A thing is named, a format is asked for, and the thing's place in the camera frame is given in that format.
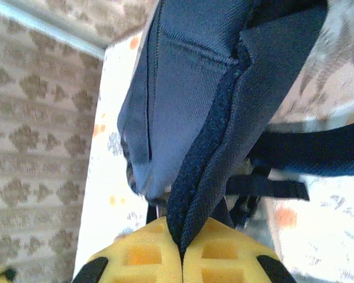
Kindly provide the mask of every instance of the yellow foam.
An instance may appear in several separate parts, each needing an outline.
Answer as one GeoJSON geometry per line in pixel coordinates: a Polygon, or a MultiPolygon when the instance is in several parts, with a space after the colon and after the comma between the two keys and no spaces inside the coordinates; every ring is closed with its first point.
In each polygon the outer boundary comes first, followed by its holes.
{"type": "Polygon", "coordinates": [[[279,260],[271,249],[210,218],[188,247],[182,270],[178,247],[163,217],[89,261],[108,258],[100,283],[271,283],[258,255],[279,260]]]}
{"type": "Polygon", "coordinates": [[[182,283],[177,245],[160,218],[115,241],[90,258],[104,256],[108,264],[100,283],[182,283]]]}
{"type": "Polygon", "coordinates": [[[209,218],[187,248],[184,283],[271,283],[256,257],[279,260],[268,247],[209,218]]]}

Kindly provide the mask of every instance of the blue fabric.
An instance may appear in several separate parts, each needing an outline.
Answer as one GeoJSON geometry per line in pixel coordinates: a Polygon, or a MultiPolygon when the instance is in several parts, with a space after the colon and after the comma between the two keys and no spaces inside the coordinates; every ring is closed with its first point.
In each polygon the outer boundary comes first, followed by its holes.
{"type": "Polygon", "coordinates": [[[228,72],[218,84],[206,122],[171,190],[167,221],[181,256],[288,93],[325,16],[324,8],[315,8],[239,33],[239,54],[245,46],[252,64],[238,80],[228,72]],[[233,83],[233,93],[223,87],[233,83]]]}
{"type": "Polygon", "coordinates": [[[249,153],[255,166],[319,176],[354,175],[354,124],[317,133],[263,133],[249,153]]]}
{"type": "Polygon", "coordinates": [[[172,185],[167,222],[182,256],[208,216],[231,225],[226,183],[288,93],[325,19],[324,7],[283,2],[158,4],[118,129],[132,190],[157,202],[172,185]]]}

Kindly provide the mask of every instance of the black rubber tip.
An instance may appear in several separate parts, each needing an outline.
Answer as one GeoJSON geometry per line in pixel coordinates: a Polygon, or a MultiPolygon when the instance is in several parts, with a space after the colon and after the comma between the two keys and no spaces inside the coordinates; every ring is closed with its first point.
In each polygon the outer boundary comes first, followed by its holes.
{"type": "Polygon", "coordinates": [[[268,255],[259,255],[257,260],[270,278],[272,283],[296,283],[285,266],[268,255]]]}
{"type": "Polygon", "coordinates": [[[6,270],[4,270],[3,272],[0,272],[0,277],[5,277],[5,279],[9,282],[13,282],[14,278],[16,277],[16,270],[9,267],[6,270]]]}
{"type": "Polygon", "coordinates": [[[88,262],[81,268],[72,283],[98,283],[107,264],[108,259],[103,256],[88,262]]]}

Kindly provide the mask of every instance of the patterned wallpaper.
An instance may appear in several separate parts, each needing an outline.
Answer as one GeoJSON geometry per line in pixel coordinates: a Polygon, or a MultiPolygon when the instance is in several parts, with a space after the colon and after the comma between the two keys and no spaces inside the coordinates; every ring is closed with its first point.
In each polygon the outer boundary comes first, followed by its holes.
{"type": "Polygon", "coordinates": [[[142,29],[154,0],[11,0],[36,7],[104,42],[118,40],[142,29]]]}
{"type": "Polygon", "coordinates": [[[0,16],[0,265],[69,282],[102,62],[0,16]]]}

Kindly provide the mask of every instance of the backpack strap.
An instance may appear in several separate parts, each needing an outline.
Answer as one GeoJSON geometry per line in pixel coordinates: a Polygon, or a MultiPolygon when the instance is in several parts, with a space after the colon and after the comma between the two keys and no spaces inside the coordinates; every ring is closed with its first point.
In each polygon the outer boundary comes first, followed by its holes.
{"type": "Polygon", "coordinates": [[[248,157],[254,166],[292,173],[354,175],[354,123],[317,133],[264,132],[248,157]]]}
{"type": "Polygon", "coordinates": [[[317,7],[239,33],[239,64],[222,76],[171,189],[167,223],[182,258],[288,93],[325,18],[326,8],[317,7]]]}
{"type": "Polygon", "coordinates": [[[309,200],[304,183],[292,180],[273,181],[262,175],[232,176],[226,183],[226,195],[309,200]]]}

